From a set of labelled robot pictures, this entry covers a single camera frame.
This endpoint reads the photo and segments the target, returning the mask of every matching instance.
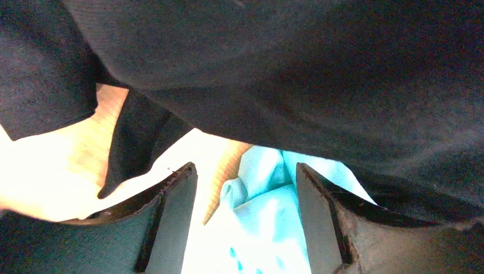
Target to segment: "light blue fabric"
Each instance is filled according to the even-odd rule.
[[[224,273],[310,273],[295,187],[298,162],[374,203],[340,162],[253,147],[242,156],[239,177],[226,181],[220,194],[216,214],[225,211],[232,216],[223,220],[229,240],[223,247],[227,256],[221,260],[230,265]]]

